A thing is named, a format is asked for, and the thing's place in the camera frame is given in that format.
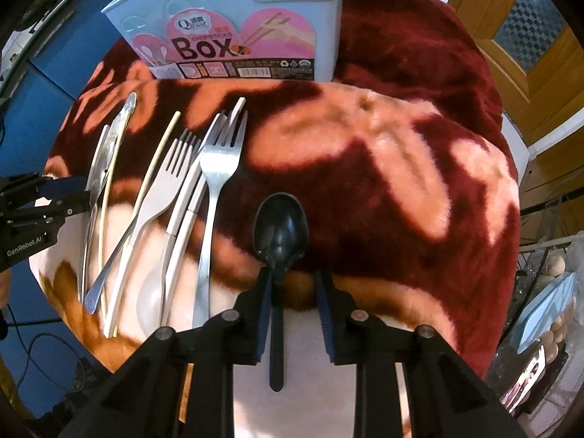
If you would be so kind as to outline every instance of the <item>screw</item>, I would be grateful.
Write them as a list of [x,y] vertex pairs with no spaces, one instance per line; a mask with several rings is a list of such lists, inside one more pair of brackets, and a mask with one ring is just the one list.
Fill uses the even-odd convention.
[[416,333],[423,338],[430,339],[434,337],[436,330],[433,327],[428,326],[428,324],[422,324],[422,326],[416,328]]
[[172,336],[172,328],[168,326],[159,327],[154,334],[156,335],[156,339],[167,341]]
[[355,310],[351,313],[351,319],[355,321],[366,321],[368,317],[367,311],[363,310]]
[[235,321],[239,318],[239,313],[236,310],[226,310],[223,313],[221,313],[221,317],[225,320],[225,321]]

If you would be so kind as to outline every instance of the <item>metal fork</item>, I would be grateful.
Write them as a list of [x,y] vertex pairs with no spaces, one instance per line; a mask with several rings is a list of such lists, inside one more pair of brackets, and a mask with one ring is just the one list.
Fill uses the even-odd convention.
[[160,166],[148,193],[144,197],[144,202],[138,213],[136,227],[134,228],[128,247],[122,253],[120,270],[112,291],[110,307],[103,325],[103,334],[107,338],[113,336],[116,322],[118,320],[118,310],[122,300],[125,285],[126,270],[130,263],[134,247],[138,244],[139,238],[148,222],[160,216],[174,201],[180,190],[180,186],[185,180],[186,173],[191,165],[193,155],[194,135],[185,130],[179,140],[174,140],[168,150],[162,165]]
[[201,152],[201,171],[209,188],[209,209],[199,260],[199,274],[197,275],[195,305],[193,307],[193,327],[203,326],[209,319],[209,274],[211,271],[213,222],[221,189],[233,176],[239,165],[247,124],[247,111],[241,118],[237,135],[235,135],[235,128],[244,104],[245,99],[241,97],[231,112],[229,123],[221,130],[217,141],[212,145],[205,146]]

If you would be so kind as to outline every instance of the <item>wooden door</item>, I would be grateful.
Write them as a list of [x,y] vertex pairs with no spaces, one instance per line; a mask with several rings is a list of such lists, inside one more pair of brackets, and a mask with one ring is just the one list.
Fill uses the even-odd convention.
[[584,106],[584,51],[550,0],[449,0],[527,146]]

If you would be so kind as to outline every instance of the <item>black plastic spoon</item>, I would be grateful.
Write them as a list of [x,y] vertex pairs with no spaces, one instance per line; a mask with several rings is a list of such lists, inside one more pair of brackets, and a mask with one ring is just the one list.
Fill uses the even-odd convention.
[[270,387],[284,387],[284,316],[282,283],[294,262],[308,246],[308,222],[296,197],[276,193],[261,203],[253,222],[253,248],[272,269],[272,334],[270,336]]

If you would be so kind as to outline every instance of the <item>barcode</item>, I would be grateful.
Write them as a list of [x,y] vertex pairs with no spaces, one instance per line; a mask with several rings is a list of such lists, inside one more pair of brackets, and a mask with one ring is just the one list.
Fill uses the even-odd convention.
[[272,77],[270,68],[243,68],[238,69],[239,77]]

